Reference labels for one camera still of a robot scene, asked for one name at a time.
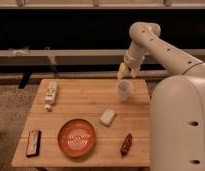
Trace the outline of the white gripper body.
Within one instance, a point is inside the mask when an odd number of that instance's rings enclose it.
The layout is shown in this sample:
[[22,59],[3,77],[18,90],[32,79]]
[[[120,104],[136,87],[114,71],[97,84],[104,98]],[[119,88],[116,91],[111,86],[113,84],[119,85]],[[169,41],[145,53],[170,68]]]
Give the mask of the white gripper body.
[[129,52],[126,52],[124,55],[124,63],[130,68],[130,69],[135,69],[139,68],[145,57],[144,56],[139,56],[139,57],[132,57]]

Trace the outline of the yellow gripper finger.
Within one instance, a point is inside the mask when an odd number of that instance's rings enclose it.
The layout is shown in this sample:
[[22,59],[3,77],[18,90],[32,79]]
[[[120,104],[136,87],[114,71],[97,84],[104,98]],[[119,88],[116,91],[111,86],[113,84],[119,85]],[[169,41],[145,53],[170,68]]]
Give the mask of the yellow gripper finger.
[[131,73],[131,77],[132,78],[136,78],[139,75],[140,72],[140,68],[136,67],[136,68],[132,68],[130,73]]
[[128,67],[125,63],[121,63],[117,72],[117,79],[121,80],[128,72]]

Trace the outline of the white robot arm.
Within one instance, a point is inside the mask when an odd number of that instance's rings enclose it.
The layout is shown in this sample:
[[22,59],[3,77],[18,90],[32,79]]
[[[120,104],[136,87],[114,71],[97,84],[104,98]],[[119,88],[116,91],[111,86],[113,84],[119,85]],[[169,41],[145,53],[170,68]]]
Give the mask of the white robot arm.
[[150,171],[205,171],[205,63],[160,38],[156,23],[131,25],[117,77],[136,77],[146,53],[170,76],[150,103]]

